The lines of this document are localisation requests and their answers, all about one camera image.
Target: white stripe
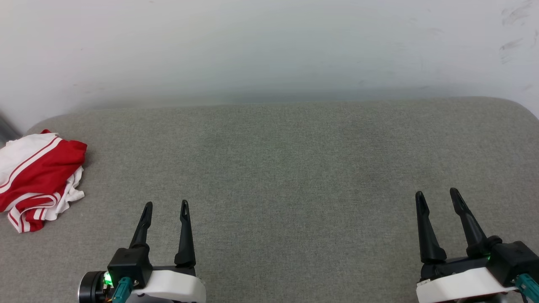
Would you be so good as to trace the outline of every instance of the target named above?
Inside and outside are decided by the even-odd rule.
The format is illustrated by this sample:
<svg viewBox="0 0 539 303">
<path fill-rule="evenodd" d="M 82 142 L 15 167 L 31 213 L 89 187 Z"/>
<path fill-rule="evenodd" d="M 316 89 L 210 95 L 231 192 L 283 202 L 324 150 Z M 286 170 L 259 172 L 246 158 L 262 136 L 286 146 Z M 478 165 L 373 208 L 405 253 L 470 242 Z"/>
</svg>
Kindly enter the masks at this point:
<svg viewBox="0 0 539 303">
<path fill-rule="evenodd" d="M 7 185 L 5 185 L 4 187 L 0 188 L 0 194 L 6 192 L 7 190 L 9 190 L 9 188 L 11 187 L 11 184 L 13 183 L 13 180 L 25 169 L 27 168 L 30 164 L 34 163 L 36 160 L 38 160 L 39 158 L 41 158 L 43 155 L 45 155 L 46 153 L 50 152 L 52 149 L 54 149 L 58 143 L 60 143 L 62 139 L 60 137 L 55 137 L 53 140 L 52 140 L 52 143 L 51 145 L 47 146 L 46 148 L 44 148 L 42 151 L 38 152 L 34 157 L 31 157 L 28 159 L 28 161 L 26 161 L 23 165 L 21 165 L 20 167 L 18 167 L 14 172 L 13 172 L 13 175 L 11 175 L 11 177 L 9 178 L 8 180 L 8 183 Z"/>
<path fill-rule="evenodd" d="M 9 220 L 9 222 L 11 222 L 11 225 L 13 225 L 13 227 L 14 227 L 19 233 L 22 232 L 22 231 L 20 230 L 20 224 L 17 225 L 17 223 L 15 223 L 15 221 L 13 221 L 13 219 L 11 218 L 11 216 L 8 216 L 8 220 Z"/>
<path fill-rule="evenodd" d="M 49 145 L 58 134 L 33 134 L 9 141 L 0 148 L 0 184 L 7 184 L 10 174 L 25 160 Z"/>
<path fill-rule="evenodd" d="M 21 195 L 20 197 L 16 198 L 15 200 L 11 201 L 11 203 L 9 203 L 8 207 L 6 207 L 5 209 L 1 210 L 0 212 L 4 212 L 4 211 L 8 211 L 8 210 L 11 210 L 15 205 L 17 205 L 17 203 L 19 203 L 20 201 L 24 200 L 24 199 L 28 199 L 30 197 L 33 197 L 33 196 L 39 196 L 41 194 L 37 194 L 35 192 L 28 192 L 26 194 L 23 194 Z"/>
<path fill-rule="evenodd" d="M 43 208 L 36 210 L 36 212 L 34 212 L 34 220 L 39 220 L 42 212 L 43 212 Z"/>
<path fill-rule="evenodd" d="M 30 223 L 26 220 L 26 218 L 21 217 L 21 220 L 23 221 L 23 232 L 30 231 Z"/>
<path fill-rule="evenodd" d="M 13 226 L 17 229 L 17 231 L 19 232 L 25 232 L 25 231 L 30 231 L 30 223 L 28 221 L 25 220 L 23 214 L 31 209 L 34 209 L 34 208 L 43 208 L 43 207 L 46 207 L 46 208 L 49 208 L 49 207 L 53 207 L 57 201 L 55 199 L 54 196 L 51 196 L 51 195 L 39 195 L 39 194 L 36 194 L 37 197 L 34 197 L 32 199 L 35 199 L 35 198 L 45 198 L 45 197 L 48 197 L 49 199 L 51 199 L 50 201 L 48 202 L 45 202 L 45 203 L 42 203 L 40 205 L 36 205 L 36 206 L 32 206 L 32 207 L 29 207 L 29 208 L 25 208 L 22 212 L 19 212 L 19 210 L 16 208 L 16 207 L 13 207 L 9 213 L 13 216 L 13 218 L 15 218 L 18 223 L 18 226 L 16 223 L 13 222 L 13 220 L 11 219 L 11 217 L 8 215 L 8 218 L 10 219 L 11 221 L 11 224 L 13 224 Z"/>
<path fill-rule="evenodd" d="M 56 199 L 56 193 L 55 193 L 54 196 L 52 196 L 52 195 L 41 195 L 41 196 L 34 197 L 32 199 L 41 199 L 41 198 L 49 198 L 50 200 L 54 201 L 55 203 L 58 202 L 58 199 Z"/>
</svg>

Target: gray upholstered cushion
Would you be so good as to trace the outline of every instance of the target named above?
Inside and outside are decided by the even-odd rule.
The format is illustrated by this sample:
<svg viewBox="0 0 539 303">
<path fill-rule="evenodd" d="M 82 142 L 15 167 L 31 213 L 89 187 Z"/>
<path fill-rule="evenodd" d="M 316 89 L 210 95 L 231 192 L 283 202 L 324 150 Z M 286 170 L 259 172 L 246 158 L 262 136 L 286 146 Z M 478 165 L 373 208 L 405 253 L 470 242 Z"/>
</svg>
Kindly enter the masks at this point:
<svg viewBox="0 0 539 303">
<path fill-rule="evenodd" d="M 49 119 L 88 144 L 86 197 L 35 233 L 0 220 L 2 302 L 76 301 L 129 244 L 142 208 L 173 263 L 187 199 L 209 302 L 414 302 L 414 193 L 465 255 L 449 188 L 487 235 L 539 252 L 539 121 L 500 99 L 114 109 Z"/>
</svg>

